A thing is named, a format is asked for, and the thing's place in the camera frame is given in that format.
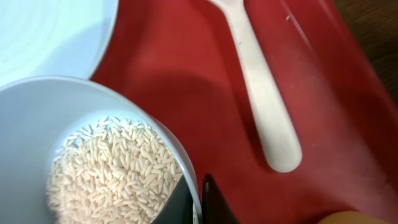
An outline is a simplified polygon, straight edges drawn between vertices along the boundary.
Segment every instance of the white spoon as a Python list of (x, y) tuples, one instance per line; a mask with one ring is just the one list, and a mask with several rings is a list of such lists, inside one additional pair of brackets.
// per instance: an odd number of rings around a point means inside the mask
[(277, 172), (290, 172), (301, 163), (302, 150), (243, 0), (209, 1), (224, 12), (231, 29), (267, 162)]

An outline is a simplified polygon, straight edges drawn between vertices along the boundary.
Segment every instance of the red tray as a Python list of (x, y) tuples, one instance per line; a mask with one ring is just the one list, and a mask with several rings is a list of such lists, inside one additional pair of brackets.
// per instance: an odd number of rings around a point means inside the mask
[(265, 162), (227, 23), (206, 0), (121, 1), (94, 81), (169, 127), (242, 223), (341, 210), (398, 223), (398, 111), (332, 3), (246, 9), (303, 148), (291, 173)]

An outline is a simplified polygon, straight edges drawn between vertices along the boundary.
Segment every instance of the yellow round object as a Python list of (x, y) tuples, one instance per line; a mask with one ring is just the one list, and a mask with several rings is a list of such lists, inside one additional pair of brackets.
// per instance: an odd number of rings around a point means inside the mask
[(318, 224), (388, 224), (359, 212), (338, 212), (324, 218)]

